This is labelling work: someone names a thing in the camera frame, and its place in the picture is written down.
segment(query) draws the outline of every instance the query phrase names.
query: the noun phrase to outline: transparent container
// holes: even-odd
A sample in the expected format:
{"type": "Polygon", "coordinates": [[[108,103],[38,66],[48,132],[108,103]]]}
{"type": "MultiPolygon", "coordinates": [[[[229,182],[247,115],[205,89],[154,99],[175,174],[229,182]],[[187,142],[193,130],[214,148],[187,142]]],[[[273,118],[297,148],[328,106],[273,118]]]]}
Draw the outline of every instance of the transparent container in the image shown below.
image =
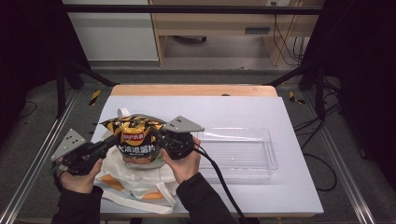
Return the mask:
{"type": "MultiPolygon", "coordinates": [[[[201,147],[216,162],[226,183],[262,184],[277,169],[276,155],[267,129],[205,128],[194,133],[201,147]]],[[[205,157],[200,172],[209,183],[219,183],[219,176],[205,157]]]]}

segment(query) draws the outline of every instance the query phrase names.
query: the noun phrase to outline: electrical wire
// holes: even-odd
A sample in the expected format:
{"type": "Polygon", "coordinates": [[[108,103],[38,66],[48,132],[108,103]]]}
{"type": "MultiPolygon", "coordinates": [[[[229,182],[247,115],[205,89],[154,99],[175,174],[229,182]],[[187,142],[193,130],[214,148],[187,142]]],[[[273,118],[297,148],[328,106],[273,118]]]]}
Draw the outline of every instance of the electrical wire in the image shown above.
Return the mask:
{"type": "Polygon", "coordinates": [[[279,29],[278,29],[278,27],[277,27],[276,14],[274,15],[274,19],[275,19],[275,23],[274,23],[275,30],[274,30],[273,39],[274,39],[274,43],[275,43],[275,45],[276,45],[276,48],[279,50],[280,56],[282,56],[282,59],[283,59],[283,61],[285,62],[285,64],[287,64],[287,65],[298,65],[298,64],[288,63],[288,62],[286,61],[286,59],[285,59],[285,56],[284,56],[283,53],[282,53],[282,50],[280,49],[279,45],[276,43],[275,32],[278,31],[280,37],[281,37],[282,40],[283,40],[284,46],[285,46],[286,49],[288,50],[288,53],[289,53],[290,57],[291,57],[294,61],[296,61],[296,60],[294,59],[294,57],[291,56],[290,51],[289,51],[289,48],[288,48],[288,46],[286,45],[286,40],[283,38],[283,35],[280,33],[280,31],[279,31],[279,29]]]}
{"type": "Polygon", "coordinates": [[[35,110],[37,109],[37,104],[36,104],[35,102],[26,101],[25,103],[26,103],[26,104],[33,104],[35,108],[33,108],[33,110],[30,111],[29,113],[27,113],[27,114],[25,114],[25,115],[23,115],[23,116],[18,117],[18,119],[23,119],[23,118],[26,118],[26,117],[30,116],[30,115],[33,114],[33,113],[35,112],[35,110]]]}
{"type": "MultiPolygon", "coordinates": [[[[334,104],[334,105],[332,105],[332,106],[330,106],[328,109],[325,110],[325,115],[326,115],[326,116],[329,116],[329,115],[332,114],[334,111],[337,111],[337,110],[338,110],[338,107],[339,107],[339,104],[338,104],[338,103],[337,103],[337,104],[334,104]]],[[[313,124],[313,123],[314,123],[315,121],[317,121],[318,119],[319,119],[319,117],[316,117],[316,118],[311,119],[311,120],[309,120],[309,121],[303,122],[302,124],[296,125],[296,126],[294,127],[294,131],[295,131],[295,132],[300,131],[300,130],[302,130],[303,128],[308,127],[309,125],[313,124]]],[[[309,135],[308,139],[305,140],[305,142],[304,142],[304,143],[302,144],[302,146],[301,146],[301,150],[303,150],[303,149],[305,148],[305,146],[310,142],[310,140],[314,137],[314,135],[318,132],[318,130],[324,125],[324,121],[325,121],[325,120],[322,120],[322,121],[320,122],[320,124],[317,126],[317,128],[309,135]]],[[[305,153],[305,152],[303,152],[303,155],[304,155],[304,156],[307,156],[307,157],[314,158],[314,159],[316,159],[316,160],[318,160],[318,161],[321,161],[321,162],[322,162],[324,165],[326,165],[326,166],[330,169],[330,171],[332,172],[332,175],[333,175],[332,186],[329,187],[328,189],[316,188],[316,190],[318,190],[318,191],[331,191],[331,190],[335,189],[335,187],[336,187],[336,185],[337,185],[337,182],[338,182],[338,181],[337,181],[337,174],[336,174],[336,172],[334,171],[334,169],[330,166],[330,164],[327,163],[325,160],[323,160],[323,159],[321,159],[321,158],[319,158],[319,157],[317,157],[317,156],[315,156],[315,155],[308,154],[308,153],[305,153]]]]}
{"type": "Polygon", "coordinates": [[[209,157],[209,155],[206,153],[206,151],[205,151],[201,146],[197,145],[196,143],[194,143],[194,144],[195,144],[196,146],[198,146],[202,151],[201,151],[201,150],[198,150],[198,149],[196,149],[196,148],[194,148],[193,150],[196,151],[196,152],[198,152],[199,154],[201,154],[202,156],[204,156],[205,158],[207,158],[207,159],[210,161],[210,163],[212,164],[213,168],[214,168],[215,171],[216,171],[216,174],[217,174],[218,177],[219,177],[219,181],[220,181],[221,185],[223,186],[225,193],[227,194],[228,198],[230,199],[230,202],[233,204],[233,207],[235,208],[236,212],[238,213],[238,215],[240,216],[240,218],[242,219],[242,221],[243,221],[245,224],[249,224],[248,219],[245,217],[244,213],[243,213],[242,210],[239,208],[238,204],[236,203],[235,199],[233,198],[233,195],[231,194],[230,190],[228,189],[227,184],[226,184],[225,181],[224,181],[224,177],[223,177],[223,175],[222,175],[222,173],[221,173],[221,170],[220,170],[220,168],[218,167],[218,165],[216,164],[216,162],[213,161],[213,160],[209,157]]]}
{"type": "Polygon", "coordinates": [[[275,20],[275,22],[274,22],[274,28],[275,28],[275,30],[274,30],[274,35],[273,35],[274,43],[275,43],[275,45],[276,45],[276,48],[279,50],[279,53],[280,53],[280,55],[282,56],[283,61],[284,61],[285,64],[287,64],[287,65],[300,65],[302,59],[301,59],[301,60],[300,60],[300,59],[296,59],[296,57],[294,57],[294,56],[290,53],[290,50],[289,50],[288,45],[287,45],[287,43],[286,43],[286,39],[283,37],[282,33],[281,33],[280,30],[279,30],[279,27],[277,26],[276,14],[274,14],[274,20],[275,20]],[[290,56],[295,62],[297,62],[297,64],[288,63],[288,62],[286,61],[285,56],[284,56],[283,53],[282,53],[282,50],[280,49],[279,45],[276,43],[276,37],[275,37],[275,32],[276,32],[276,31],[279,33],[280,38],[282,39],[283,44],[284,44],[286,50],[287,50],[288,53],[289,53],[289,56],[290,56]]]}
{"type": "Polygon", "coordinates": [[[317,157],[317,156],[314,156],[314,155],[312,155],[312,154],[309,154],[309,153],[305,153],[305,152],[304,152],[303,155],[304,155],[304,156],[307,156],[307,157],[314,158],[314,159],[316,159],[316,160],[318,160],[318,161],[321,161],[321,162],[322,162],[323,164],[325,164],[325,165],[329,168],[329,170],[332,172],[332,176],[333,176],[333,179],[334,179],[334,181],[332,182],[332,186],[329,187],[328,189],[316,188],[316,190],[318,190],[318,191],[331,191],[331,190],[335,189],[335,187],[337,186],[337,183],[338,183],[338,178],[337,178],[337,174],[335,173],[334,169],[330,166],[330,164],[327,163],[325,160],[323,160],[323,159],[321,159],[321,158],[319,158],[319,157],[317,157]]]}

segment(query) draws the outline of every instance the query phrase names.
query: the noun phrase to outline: white tabletop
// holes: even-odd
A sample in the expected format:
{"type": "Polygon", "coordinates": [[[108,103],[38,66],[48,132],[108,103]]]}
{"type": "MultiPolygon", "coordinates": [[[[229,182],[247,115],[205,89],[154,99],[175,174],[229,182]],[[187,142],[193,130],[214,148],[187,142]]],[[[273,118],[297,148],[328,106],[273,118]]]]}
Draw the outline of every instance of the white tabletop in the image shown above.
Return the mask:
{"type": "MultiPolygon", "coordinates": [[[[280,97],[265,96],[110,96],[99,122],[113,119],[119,108],[158,119],[183,116],[204,127],[265,128],[269,130],[277,169],[261,184],[229,184],[234,199],[247,217],[311,217],[323,213],[317,191],[280,97]]],[[[106,132],[96,127],[93,142],[106,132]]],[[[236,213],[221,185],[212,184],[232,213],[236,213]]],[[[188,212],[179,202],[172,216],[188,212]]],[[[101,213],[119,217],[161,216],[102,200],[101,213]]]]}

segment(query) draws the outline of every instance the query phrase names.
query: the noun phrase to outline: black cable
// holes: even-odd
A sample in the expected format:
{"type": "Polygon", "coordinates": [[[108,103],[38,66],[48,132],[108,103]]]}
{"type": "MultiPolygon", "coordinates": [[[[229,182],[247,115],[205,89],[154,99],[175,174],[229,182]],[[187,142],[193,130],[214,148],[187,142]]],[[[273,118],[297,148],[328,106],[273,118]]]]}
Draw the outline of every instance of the black cable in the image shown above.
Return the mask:
{"type": "Polygon", "coordinates": [[[33,114],[35,112],[35,110],[37,109],[37,104],[35,102],[26,101],[25,103],[26,104],[33,104],[35,106],[35,108],[33,108],[33,110],[31,112],[27,113],[26,115],[18,117],[18,119],[23,119],[23,118],[28,117],[29,115],[33,114]]]}
{"type": "Polygon", "coordinates": [[[316,159],[318,161],[321,161],[323,164],[325,164],[330,169],[330,171],[332,172],[332,176],[334,177],[334,181],[332,182],[332,186],[331,187],[329,187],[328,189],[316,188],[316,190],[319,190],[319,191],[331,191],[331,190],[335,189],[335,187],[337,186],[337,183],[338,183],[338,178],[337,178],[337,174],[335,173],[334,169],[330,166],[330,164],[327,163],[325,160],[323,160],[323,159],[321,159],[321,158],[319,158],[317,156],[314,156],[312,154],[303,153],[303,155],[305,155],[307,157],[314,158],[314,159],[316,159]]]}
{"type": "Polygon", "coordinates": [[[233,207],[235,208],[236,212],[238,213],[238,215],[241,217],[242,221],[243,221],[245,224],[249,224],[248,219],[245,217],[244,213],[243,213],[242,210],[239,208],[238,204],[236,203],[235,199],[233,198],[233,195],[231,194],[230,190],[228,189],[227,184],[226,184],[225,181],[224,181],[224,177],[223,177],[223,175],[222,175],[222,173],[221,173],[221,170],[220,170],[220,168],[218,167],[218,165],[216,164],[216,162],[213,161],[213,160],[209,157],[209,155],[205,152],[205,150],[204,150],[201,146],[199,146],[199,145],[197,145],[197,144],[195,144],[195,145],[198,146],[202,151],[201,151],[201,150],[198,150],[198,149],[196,149],[196,148],[194,148],[193,150],[196,151],[196,152],[198,152],[199,154],[203,155],[205,158],[207,158],[207,159],[210,161],[210,163],[212,164],[213,168],[214,168],[215,171],[216,171],[216,174],[218,174],[219,181],[220,181],[221,185],[223,186],[224,191],[225,191],[225,193],[227,194],[228,198],[230,199],[230,202],[233,204],[233,207]]]}
{"type": "Polygon", "coordinates": [[[314,132],[308,137],[308,139],[303,143],[303,145],[301,146],[301,149],[303,149],[306,144],[308,144],[308,142],[314,137],[315,133],[318,132],[318,130],[323,126],[324,120],[322,120],[320,122],[320,124],[318,125],[318,127],[314,130],[314,132]]]}
{"type": "Polygon", "coordinates": [[[278,30],[278,32],[279,32],[279,34],[280,34],[280,37],[282,38],[283,42],[285,43],[286,49],[289,51],[288,46],[286,45],[286,41],[283,39],[283,36],[282,36],[282,34],[280,33],[279,29],[277,29],[276,14],[274,15],[274,17],[275,17],[275,24],[274,24],[275,30],[274,30],[273,38],[274,38],[275,46],[276,46],[276,48],[279,50],[280,56],[282,56],[282,59],[283,59],[283,61],[285,62],[285,64],[287,64],[287,65],[298,65],[298,64],[288,63],[288,62],[286,61],[286,59],[285,59],[285,56],[284,56],[283,53],[282,53],[282,50],[280,49],[280,47],[279,47],[279,46],[277,45],[277,43],[276,43],[275,32],[276,32],[276,30],[278,30]]]}

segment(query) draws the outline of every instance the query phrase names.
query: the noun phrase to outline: aluminum rail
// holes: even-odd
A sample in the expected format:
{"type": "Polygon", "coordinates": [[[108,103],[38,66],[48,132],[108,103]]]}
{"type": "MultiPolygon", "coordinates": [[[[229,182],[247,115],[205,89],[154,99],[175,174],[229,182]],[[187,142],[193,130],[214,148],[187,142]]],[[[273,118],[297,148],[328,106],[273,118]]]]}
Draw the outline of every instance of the aluminum rail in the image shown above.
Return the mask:
{"type": "Polygon", "coordinates": [[[85,13],[200,13],[200,14],[276,14],[322,15],[340,12],[322,7],[244,7],[244,6],[181,6],[181,5],[42,5],[47,12],[85,13]]]}
{"type": "Polygon", "coordinates": [[[49,156],[55,140],[57,139],[59,132],[64,126],[64,123],[67,120],[77,97],[78,91],[72,91],[67,100],[66,110],[59,119],[55,120],[51,130],[49,131],[49,134],[47,135],[47,138],[44,140],[43,145],[39,149],[34,161],[30,165],[29,170],[27,171],[25,177],[20,183],[20,186],[18,187],[14,196],[6,206],[5,210],[2,212],[0,216],[1,224],[13,223],[15,218],[17,217],[17,214],[20,212],[21,207],[23,206],[24,201],[26,200],[30,190],[32,189],[32,186],[35,183],[35,180],[37,179],[45,160],[49,156]]]}

